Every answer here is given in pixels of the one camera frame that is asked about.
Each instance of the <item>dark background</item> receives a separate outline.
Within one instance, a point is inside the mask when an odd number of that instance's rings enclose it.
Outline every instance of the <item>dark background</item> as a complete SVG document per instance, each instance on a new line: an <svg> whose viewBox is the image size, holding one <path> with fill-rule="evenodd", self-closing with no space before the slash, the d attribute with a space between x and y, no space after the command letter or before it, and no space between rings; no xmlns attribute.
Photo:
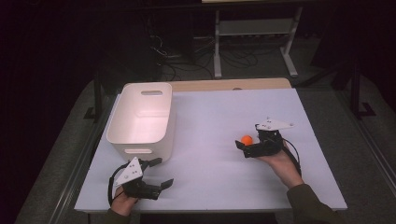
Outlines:
<svg viewBox="0 0 396 224"><path fill-rule="evenodd" d="M152 31L147 29L145 17L86 10L92 6L108 7L107 4L14 0L2 1L0 5L0 211L4 223L14 222L74 102L95 73L101 74L108 93L123 82L158 78L156 56L149 50ZM191 26L212 29L205 15L181 13L168 18L157 13L155 32L168 35L173 47L188 53ZM308 7L304 9L298 35L323 36L315 65L327 68L356 58L362 74L377 85L396 110L393 15L394 7L378 1ZM198 22L200 16L204 22ZM174 30L165 34L170 24ZM119 33L126 26L132 32ZM187 39L178 45L180 34L175 34L180 32ZM125 45L125 38L133 41Z"/></svg>

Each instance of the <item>hand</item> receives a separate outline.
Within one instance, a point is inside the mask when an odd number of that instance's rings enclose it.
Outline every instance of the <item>hand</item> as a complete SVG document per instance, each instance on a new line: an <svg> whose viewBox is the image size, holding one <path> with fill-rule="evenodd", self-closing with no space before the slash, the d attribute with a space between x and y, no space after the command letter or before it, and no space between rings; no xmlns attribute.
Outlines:
<svg viewBox="0 0 396 224"><path fill-rule="evenodd" d="M285 142L283 142L283 145L289 150ZM273 156L262 156L257 157L257 159L267 162L289 189L304 183L293 162L283 150Z"/></svg>
<svg viewBox="0 0 396 224"><path fill-rule="evenodd" d="M122 186L120 186L116 189L113 204L111 204L111 210L122 216L128 217L131 215L132 208L136 202L137 199L126 196Z"/></svg>

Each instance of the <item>sleeve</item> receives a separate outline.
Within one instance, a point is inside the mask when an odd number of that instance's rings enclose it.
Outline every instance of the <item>sleeve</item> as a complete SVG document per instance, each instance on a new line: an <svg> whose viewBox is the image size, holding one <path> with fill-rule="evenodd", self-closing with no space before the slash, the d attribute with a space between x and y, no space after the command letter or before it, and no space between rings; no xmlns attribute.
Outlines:
<svg viewBox="0 0 396 224"><path fill-rule="evenodd" d="M302 184L289 189L288 198L296 224L345 223L338 213L320 202L318 196L309 185Z"/></svg>
<svg viewBox="0 0 396 224"><path fill-rule="evenodd" d="M111 209L107 210L105 224L128 224L131 217L122 216Z"/></svg>

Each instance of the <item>cable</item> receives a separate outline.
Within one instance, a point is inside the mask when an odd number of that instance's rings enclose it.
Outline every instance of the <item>cable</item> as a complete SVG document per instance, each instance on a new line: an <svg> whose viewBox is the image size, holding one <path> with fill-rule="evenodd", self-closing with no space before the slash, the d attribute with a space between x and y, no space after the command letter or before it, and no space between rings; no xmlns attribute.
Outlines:
<svg viewBox="0 0 396 224"><path fill-rule="evenodd" d="M288 141L288 140L286 140L284 138L283 138L283 140L285 142L289 143L294 148L294 151L296 152L296 155L297 155L297 162L300 163L300 155L298 154L297 148L290 141Z"/></svg>

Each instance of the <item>black cable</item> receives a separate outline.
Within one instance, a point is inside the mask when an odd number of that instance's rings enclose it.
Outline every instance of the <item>black cable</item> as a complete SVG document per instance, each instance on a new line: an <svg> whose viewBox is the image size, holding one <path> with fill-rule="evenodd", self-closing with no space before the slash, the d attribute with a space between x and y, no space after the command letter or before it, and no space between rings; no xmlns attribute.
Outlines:
<svg viewBox="0 0 396 224"><path fill-rule="evenodd" d="M289 144L294 148L294 151L296 152L296 155L297 155L297 162L300 163L300 155L298 154L297 148L296 148L296 147L294 146L294 144L292 144L290 141L288 141L288 140L286 140L286 139L284 139L284 138L283 138L283 140L284 140L285 142L289 143Z"/></svg>
<svg viewBox="0 0 396 224"><path fill-rule="evenodd" d="M129 162L127 162L127 163L123 164L122 166L120 166L119 168L117 168L117 170L113 173L113 175L108 180L107 200L108 200L108 203L110 204L110 206L111 206L111 204L113 204L113 183L114 183L114 177L116 176L116 174L121 169L125 169L128 166L128 164L129 164Z"/></svg>

